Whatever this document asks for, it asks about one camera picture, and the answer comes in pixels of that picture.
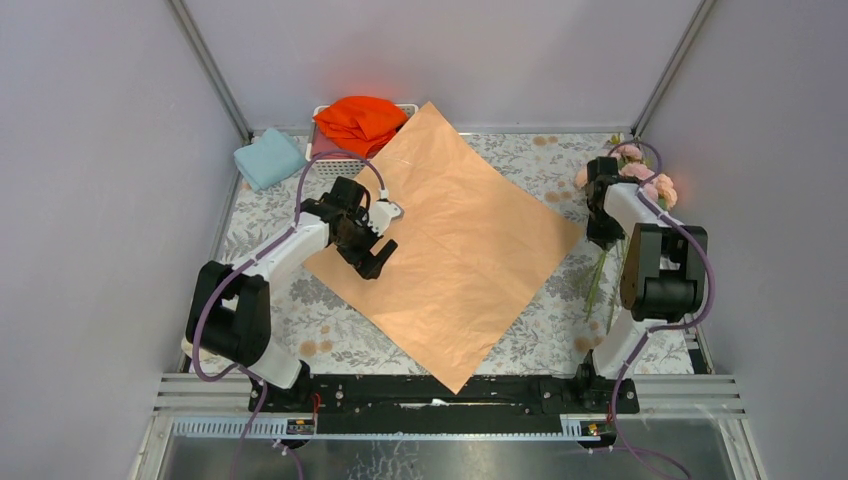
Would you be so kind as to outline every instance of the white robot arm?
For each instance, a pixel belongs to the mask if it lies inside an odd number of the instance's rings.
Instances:
[[[339,177],[320,200],[305,200],[295,225],[234,262],[251,265],[216,299],[206,317],[200,347],[246,367],[281,389],[291,388],[298,378],[308,374],[308,369],[303,371],[303,362],[272,340],[272,286],[280,285],[307,258],[329,245],[335,245],[363,279],[377,278],[397,243],[389,240],[376,255],[371,249],[389,224],[403,216],[403,210],[388,200],[387,191],[381,191],[380,197],[371,202],[365,187]],[[365,206],[360,205],[363,198]],[[215,261],[200,270],[186,327],[189,342],[195,336],[204,306],[232,273],[232,265]]]
[[[653,203],[655,208],[649,208],[637,197],[638,180],[618,174],[616,159],[597,158],[588,170],[589,240],[609,249],[625,234],[630,237],[620,283],[624,308],[606,340],[587,358],[597,376],[614,379],[646,332],[679,322],[700,308],[705,272],[695,249],[658,219],[655,212],[662,209]],[[706,250],[703,228],[677,224]],[[663,259],[676,268],[662,268]],[[630,378],[631,370],[632,364],[625,378]]]

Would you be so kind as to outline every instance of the gray wall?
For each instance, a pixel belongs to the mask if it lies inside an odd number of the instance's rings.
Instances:
[[[646,138],[710,233],[707,332],[771,478],[842,478],[848,444],[848,3],[719,2]]]
[[[631,125],[698,0],[186,3],[254,129],[376,95],[539,132]]]
[[[2,2],[0,145],[0,478],[125,478],[236,135],[165,2]]]

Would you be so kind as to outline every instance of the metal frame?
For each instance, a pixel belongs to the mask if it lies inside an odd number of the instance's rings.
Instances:
[[[683,37],[680,39],[680,43],[678,43],[677,48],[674,49],[674,53],[672,53],[659,82],[657,82],[657,86],[654,87],[654,91],[651,92],[651,97],[648,99],[648,103],[645,104],[645,108],[642,109],[642,113],[639,114],[639,118],[636,119],[636,123],[633,125],[631,133],[634,136],[641,137],[645,132],[645,128],[647,128],[648,123],[651,121],[651,117],[654,115],[660,100],[662,100],[663,96],[665,96],[668,86],[674,79],[675,74],[677,74],[680,64],[683,62],[683,59],[686,58],[686,54],[689,53],[692,43],[694,43],[695,38],[701,31],[701,26],[704,25],[704,22],[707,20],[707,17],[709,17],[715,4],[716,0],[701,0],[698,8],[695,9],[695,13],[692,15],[692,19],[689,21],[689,25],[686,27]]]
[[[166,1],[242,142],[248,144],[253,132],[218,69],[184,0]],[[657,106],[667,92],[715,3],[716,0],[702,0],[698,5],[648,102],[634,125],[629,127],[633,135],[638,137],[645,132]],[[547,133],[547,131],[542,131],[544,129],[534,128],[532,130],[528,133]],[[607,131],[615,133],[625,130],[625,128],[584,128],[574,129],[573,132],[568,133],[582,133],[589,130],[592,133],[605,133]],[[497,132],[482,129],[477,133],[504,133],[504,131],[503,129]],[[224,237],[231,219],[240,180],[241,177],[236,172],[217,227],[216,240],[211,252],[212,258],[218,258],[223,248]],[[714,372],[712,357],[701,328],[687,332],[687,344],[690,349],[701,351],[708,371]],[[709,417],[715,419],[721,429],[737,478],[766,478],[759,453],[750,435],[747,414],[732,376],[637,375],[634,377],[634,381],[642,412],[636,415],[621,415],[622,418],[695,419]],[[250,390],[250,382],[244,375],[230,375],[212,384],[202,382],[194,374],[189,373],[163,375],[155,402],[154,414],[130,478],[155,480],[159,477],[162,466],[166,461],[168,442],[171,436],[175,434],[175,425],[179,425],[180,421],[197,417],[219,419],[220,422],[246,419],[249,415],[247,405]],[[303,414],[300,413],[263,413],[258,418],[273,422],[275,419],[302,416]],[[575,420],[603,419],[603,416],[598,415],[563,415],[561,417],[564,425],[566,422]],[[481,438],[486,439],[487,437],[475,435],[469,439],[479,440]]]
[[[197,61],[200,62],[200,66],[212,83],[212,88],[218,95],[221,106],[224,107],[224,110],[230,117],[230,121],[233,122],[233,126],[241,137],[242,143],[247,145],[250,142],[250,128],[247,125],[247,120],[242,115],[238,103],[233,98],[233,93],[230,91],[227,82],[224,81],[224,76],[221,75],[221,71],[212,58],[212,54],[209,53],[209,47],[203,41],[200,30],[198,30],[197,24],[194,23],[194,19],[191,18],[188,7],[186,7],[183,0],[167,0],[167,3],[171,7],[177,25],[179,25],[180,30],[185,34],[186,41],[194,51]]]
[[[762,462],[750,436],[748,417],[739,396],[736,381],[730,375],[636,375],[633,377],[642,405],[627,419],[703,419],[716,422],[725,440],[728,457],[737,478],[765,479]],[[156,480],[167,461],[167,446],[172,436],[197,432],[191,423],[201,421],[206,437],[231,438],[249,416],[247,404],[251,384],[241,374],[233,374],[215,383],[206,383],[193,374],[168,373],[162,376],[144,446],[139,453],[135,480]],[[275,436],[281,420],[309,418],[312,412],[262,413],[260,426],[252,437]],[[604,415],[561,415],[562,435],[415,435],[404,440],[527,440],[576,441],[571,427],[583,420],[603,420]],[[392,440],[397,435],[346,436],[348,440]]]

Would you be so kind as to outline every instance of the table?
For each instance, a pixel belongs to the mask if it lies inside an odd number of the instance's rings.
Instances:
[[[469,134],[464,138],[507,179],[550,208],[585,228],[589,211],[573,179],[589,160],[606,153],[609,134]],[[296,137],[301,148],[306,137]],[[253,192],[242,181],[224,237],[220,261],[247,254],[286,228],[294,211],[299,175],[273,188]],[[318,198],[332,179],[310,173],[304,198]],[[562,374],[576,371],[586,352],[603,341],[617,318],[616,279],[620,260],[615,250],[602,269],[597,303],[587,317],[591,277],[601,250],[585,239],[569,253],[477,370],[477,374]],[[374,324],[302,267],[291,284],[271,292],[271,319],[277,337],[315,373],[427,374]],[[204,371],[220,371],[229,362],[203,361]],[[656,335],[639,374],[692,373],[682,332]]]

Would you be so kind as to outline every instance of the folded towel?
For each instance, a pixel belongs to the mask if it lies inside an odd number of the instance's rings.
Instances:
[[[236,167],[254,192],[280,183],[306,165],[294,139],[273,128],[265,130],[256,143],[236,150],[235,157]]]

